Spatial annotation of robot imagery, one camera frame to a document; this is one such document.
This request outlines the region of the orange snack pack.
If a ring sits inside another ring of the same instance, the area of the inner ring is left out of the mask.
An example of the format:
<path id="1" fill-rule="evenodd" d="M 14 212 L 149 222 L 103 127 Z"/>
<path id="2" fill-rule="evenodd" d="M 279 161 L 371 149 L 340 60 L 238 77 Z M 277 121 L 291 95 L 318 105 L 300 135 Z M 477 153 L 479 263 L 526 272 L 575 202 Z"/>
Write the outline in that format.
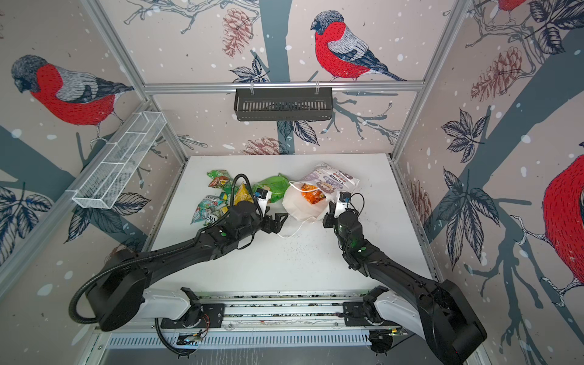
<path id="1" fill-rule="evenodd" d="M 326 195 L 317 186 L 304 183 L 301 187 L 301 195 L 311 205 L 316 205 L 326 199 Z"/>

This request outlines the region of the large green chip bag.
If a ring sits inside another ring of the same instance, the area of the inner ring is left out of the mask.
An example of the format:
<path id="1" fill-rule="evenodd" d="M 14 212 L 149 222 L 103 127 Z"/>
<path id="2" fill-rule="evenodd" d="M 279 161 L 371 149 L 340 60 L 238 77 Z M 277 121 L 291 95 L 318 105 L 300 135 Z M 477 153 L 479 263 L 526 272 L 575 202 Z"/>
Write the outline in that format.
<path id="1" fill-rule="evenodd" d="M 290 188 L 289 179 L 281 173 L 276 176 L 270 176 L 252 186 L 252 192 L 257 189 L 264 189 L 272 193 L 269 203 L 275 203 L 284 198 L 284 194 Z"/>

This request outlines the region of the colourful candy snack bag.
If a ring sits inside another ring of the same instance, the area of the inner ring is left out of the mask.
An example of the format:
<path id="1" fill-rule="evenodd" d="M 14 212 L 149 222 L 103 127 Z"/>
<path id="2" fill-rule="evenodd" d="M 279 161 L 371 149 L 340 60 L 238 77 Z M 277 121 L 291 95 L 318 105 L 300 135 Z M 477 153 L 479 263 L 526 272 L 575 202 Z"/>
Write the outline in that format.
<path id="1" fill-rule="evenodd" d="M 211 214 L 225 203 L 220 196 L 205 196 L 196 207 L 191 223 L 206 221 Z"/>

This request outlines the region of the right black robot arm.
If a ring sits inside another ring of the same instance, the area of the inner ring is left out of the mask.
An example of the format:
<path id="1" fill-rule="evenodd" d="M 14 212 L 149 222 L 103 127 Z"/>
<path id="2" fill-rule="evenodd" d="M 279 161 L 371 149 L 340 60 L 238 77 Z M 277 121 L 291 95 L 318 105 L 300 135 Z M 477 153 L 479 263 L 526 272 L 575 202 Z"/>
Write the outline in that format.
<path id="1" fill-rule="evenodd" d="M 333 229 L 349 268 L 382 284 L 363 299 L 365 313 L 375 322 L 382 320 L 375 302 L 393 290 L 418 311 L 434 355 L 444 364 L 463 364 L 488 334 L 459 287 L 449 280 L 425 278 L 393 261 L 364 237 L 357 210 L 349 208 L 340 214 L 335 210 L 336 203 L 331 202 L 323 226 Z"/>

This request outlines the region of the black hanging wall basket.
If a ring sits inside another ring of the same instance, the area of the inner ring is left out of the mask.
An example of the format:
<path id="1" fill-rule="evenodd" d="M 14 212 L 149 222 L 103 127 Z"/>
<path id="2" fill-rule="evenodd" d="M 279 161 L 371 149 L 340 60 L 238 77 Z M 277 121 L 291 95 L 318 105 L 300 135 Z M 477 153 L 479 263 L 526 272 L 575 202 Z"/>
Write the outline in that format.
<path id="1" fill-rule="evenodd" d="M 331 88 L 240 89 L 234 100 L 241 122 L 326 121 L 333 110 Z"/>

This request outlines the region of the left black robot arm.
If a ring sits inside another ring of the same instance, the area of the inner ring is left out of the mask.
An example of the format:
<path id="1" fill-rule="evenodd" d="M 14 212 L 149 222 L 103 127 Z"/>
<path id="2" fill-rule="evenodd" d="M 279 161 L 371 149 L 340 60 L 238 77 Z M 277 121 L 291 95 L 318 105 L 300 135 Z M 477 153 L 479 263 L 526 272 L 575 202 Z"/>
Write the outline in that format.
<path id="1" fill-rule="evenodd" d="M 154 283 L 190 266 L 218 259 L 242 248 L 240 242 L 262 231 L 278 234 L 287 213 L 269 215 L 258 196 L 234 202 L 213 224 L 200 228 L 195 237 L 164 249 L 132 252 L 123 249 L 114 254 L 100 272 L 73 294 L 68 305 L 70 319 L 78 324 L 95 324 L 113 331 L 130 322 L 146 304 L 144 292 Z"/>

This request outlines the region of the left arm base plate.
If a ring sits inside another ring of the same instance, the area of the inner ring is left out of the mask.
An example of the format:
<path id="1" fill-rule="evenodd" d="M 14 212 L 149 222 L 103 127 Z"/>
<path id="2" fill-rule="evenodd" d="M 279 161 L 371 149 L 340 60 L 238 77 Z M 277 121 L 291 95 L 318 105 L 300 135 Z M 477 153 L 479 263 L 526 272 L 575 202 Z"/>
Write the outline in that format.
<path id="1" fill-rule="evenodd" d="M 219 329 L 224 320 L 224 304 L 199 304 L 179 319 L 162 319 L 162 329 Z"/>

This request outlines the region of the green red snack pack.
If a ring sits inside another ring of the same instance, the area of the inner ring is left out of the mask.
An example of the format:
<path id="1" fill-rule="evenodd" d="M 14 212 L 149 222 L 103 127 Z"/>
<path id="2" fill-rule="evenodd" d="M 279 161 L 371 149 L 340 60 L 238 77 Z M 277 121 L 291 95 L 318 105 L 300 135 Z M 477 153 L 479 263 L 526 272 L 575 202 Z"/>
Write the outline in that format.
<path id="1" fill-rule="evenodd" d="M 209 187 L 213 189 L 225 189 L 231 186 L 232 177 L 226 170 L 211 170 L 207 173 L 211 179 Z"/>

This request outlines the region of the aluminium mounting rail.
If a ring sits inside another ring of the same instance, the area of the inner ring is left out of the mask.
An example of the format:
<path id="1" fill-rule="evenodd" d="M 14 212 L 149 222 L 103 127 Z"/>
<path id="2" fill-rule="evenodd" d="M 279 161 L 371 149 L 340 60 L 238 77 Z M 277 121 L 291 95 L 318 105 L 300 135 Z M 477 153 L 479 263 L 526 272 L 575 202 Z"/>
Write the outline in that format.
<path id="1" fill-rule="evenodd" d="M 199 304 L 224 304 L 224 320 L 219 329 L 261 325 L 345 326 L 340 317 L 342 303 L 363 302 L 369 293 L 362 297 L 232 297 L 210 301 L 197 297 L 186 287 L 178 291 L 150 289 L 144 292 L 146 304 L 130 322 L 139 319 L 158 319 L 160 322 L 162 319 L 179 319 Z M 388 290 L 382 293 L 375 307 L 381 310 L 384 320 L 423 334 L 418 311 L 395 292 Z"/>

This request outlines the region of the small green snack pack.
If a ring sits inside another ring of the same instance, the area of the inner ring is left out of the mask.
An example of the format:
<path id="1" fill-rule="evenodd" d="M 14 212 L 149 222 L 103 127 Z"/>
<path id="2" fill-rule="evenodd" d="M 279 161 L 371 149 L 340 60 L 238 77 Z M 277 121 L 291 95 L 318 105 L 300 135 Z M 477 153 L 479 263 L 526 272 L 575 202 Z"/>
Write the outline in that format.
<path id="1" fill-rule="evenodd" d="M 221 190 L 224 193 L 224 200 L 231 203 L 234 195 L 234 181 L 232 179 L 222 179 Z"/>

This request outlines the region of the printed white paper bag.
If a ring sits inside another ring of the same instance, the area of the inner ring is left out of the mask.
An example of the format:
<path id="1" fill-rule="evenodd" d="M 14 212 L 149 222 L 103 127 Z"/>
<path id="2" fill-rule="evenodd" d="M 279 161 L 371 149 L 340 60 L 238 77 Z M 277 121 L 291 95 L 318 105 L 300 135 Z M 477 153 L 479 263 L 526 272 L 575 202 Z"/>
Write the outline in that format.
<path id="1" fill-rule="evenodd" d="M 282 205 L 300 225 L 293 234 L 282 238 L 293 237 L 302 226 L 321 221 L 329 211 L 329 203 L 336 202 L 340 192 L 354 193 L 359 183 L 357 177 L 324 162 L 303 178 L 291 180 Z"/>

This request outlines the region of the yellow snack pack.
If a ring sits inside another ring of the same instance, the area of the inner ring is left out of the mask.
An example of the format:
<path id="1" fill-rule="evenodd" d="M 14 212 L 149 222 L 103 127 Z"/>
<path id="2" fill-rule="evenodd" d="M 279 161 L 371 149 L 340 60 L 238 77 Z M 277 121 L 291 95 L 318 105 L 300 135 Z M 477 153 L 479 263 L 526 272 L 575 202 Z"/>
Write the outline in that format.
<path id="1" fill-rule="evenodd" d="M 252 193 L 249 192 L 248 185 L 242 183 L 234 194 L 234 205 L 238 205 L 240 202 L 251 202 L 253 203 Z"/>

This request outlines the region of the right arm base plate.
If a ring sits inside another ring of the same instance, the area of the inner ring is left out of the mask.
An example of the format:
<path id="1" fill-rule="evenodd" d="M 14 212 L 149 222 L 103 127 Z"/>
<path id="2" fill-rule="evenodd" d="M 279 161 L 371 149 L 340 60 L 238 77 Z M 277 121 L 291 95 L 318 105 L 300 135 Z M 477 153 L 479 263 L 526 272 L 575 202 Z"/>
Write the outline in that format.
<path id="1" fill-rule="evenodd" d="M 395 327 L 398 329 L 402 327 L 396 322 L 384 319 L 380 322 L 368 319 L 363 309 L 363 302 L 343 302 L 340 317 L 344 320 L 346 327 Z"/>

